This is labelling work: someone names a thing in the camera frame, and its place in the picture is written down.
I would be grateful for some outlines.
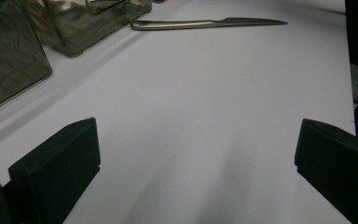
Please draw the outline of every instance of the plastic container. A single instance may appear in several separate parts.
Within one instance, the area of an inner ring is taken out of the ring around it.
[[[0,0],[0,104],[50,74],[21,1]]]
[[[75,57],[151,11],[152,0],[22,0],[41,42]]]

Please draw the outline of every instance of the table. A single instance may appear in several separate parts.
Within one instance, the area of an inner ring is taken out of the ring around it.
[[[66,224],[349,223],[302,176],[302,119],[354,133],[344,1],[174,0],[145,20],[258,17],[285,26],[136,32],[0,107],[0,182],[63,126],[95,117],[101,171]]]

